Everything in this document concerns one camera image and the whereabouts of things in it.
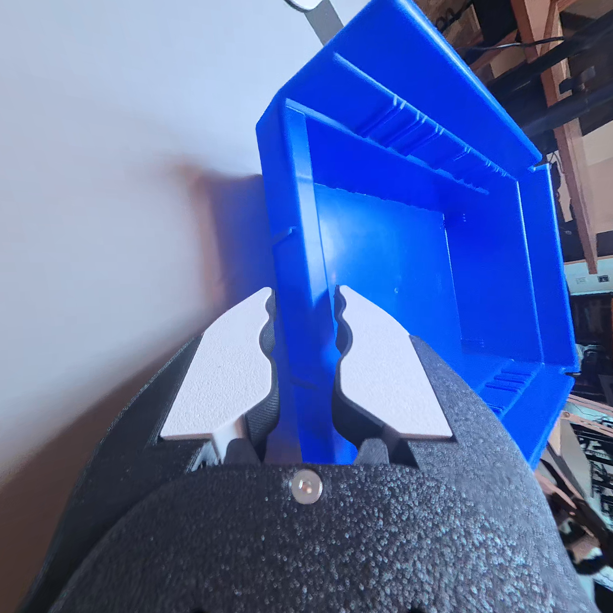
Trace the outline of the blue plastic bin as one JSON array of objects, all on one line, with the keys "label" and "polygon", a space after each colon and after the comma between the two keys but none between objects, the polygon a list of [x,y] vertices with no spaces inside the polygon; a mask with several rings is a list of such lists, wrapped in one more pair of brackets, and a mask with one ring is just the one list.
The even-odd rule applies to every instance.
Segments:
[{"label": "blue plastic bin", "polygon": [[332,424],[333,296],[425,341],[535,469],[579,363],[550,171],[412,1],[371,1],[257,123],[302,458]]}]

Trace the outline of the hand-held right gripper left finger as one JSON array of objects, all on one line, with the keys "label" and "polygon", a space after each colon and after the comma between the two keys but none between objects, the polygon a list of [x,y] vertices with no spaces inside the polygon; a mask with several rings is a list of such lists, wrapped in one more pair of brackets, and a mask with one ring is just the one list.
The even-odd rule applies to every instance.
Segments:
[{"label": "hand-held right gripper left finger", "polygon": [[204,440],[226,458],[233,440],[265,445],[280,418],[275,292],[263,287],[202,335],[161,429],[164,440]]}]

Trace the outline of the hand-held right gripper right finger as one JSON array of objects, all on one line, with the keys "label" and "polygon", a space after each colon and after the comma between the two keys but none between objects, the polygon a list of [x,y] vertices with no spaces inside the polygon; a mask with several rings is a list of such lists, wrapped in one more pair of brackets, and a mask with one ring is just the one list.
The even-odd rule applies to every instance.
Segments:
[{"label": "hand-held right gripper right finger", "polygon": [[409,332],[390,314],[347,285],[335,289],[335,429],[359,447],[380,438],[453,439],[440,401]]}]

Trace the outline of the wooden office desk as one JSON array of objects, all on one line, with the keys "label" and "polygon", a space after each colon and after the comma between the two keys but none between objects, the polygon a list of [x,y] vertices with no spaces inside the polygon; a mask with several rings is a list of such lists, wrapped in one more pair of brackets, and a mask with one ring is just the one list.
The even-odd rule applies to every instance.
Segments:
[{"label": "wooden office desk", "polygon": [[612,1],[599,17],[570,17],[564,28],[562,14],[575,3],[510,2],[525,60],[497,78],[492,92],[543,153],[558,151],[582,258],[595,274],[594,190],[580,117],[612,102],[612,77],[599,77],[598,65],[583,57],[592,59],[598,47],[612,44]]}]

